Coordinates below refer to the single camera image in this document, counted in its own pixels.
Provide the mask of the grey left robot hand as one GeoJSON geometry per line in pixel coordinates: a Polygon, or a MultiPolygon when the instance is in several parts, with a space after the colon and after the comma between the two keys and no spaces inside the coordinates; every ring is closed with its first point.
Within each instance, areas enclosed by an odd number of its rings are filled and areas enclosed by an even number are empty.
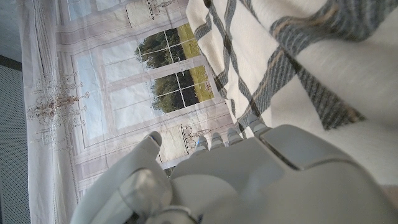
{"type": "Polygon", "coordinates": [[[397,208],[351,156],[292,125],[248,116],[252,138],[233,129],[200,138],[167,175],[148,134],[88,189],[72,223],[396,223],[397,208]]]}

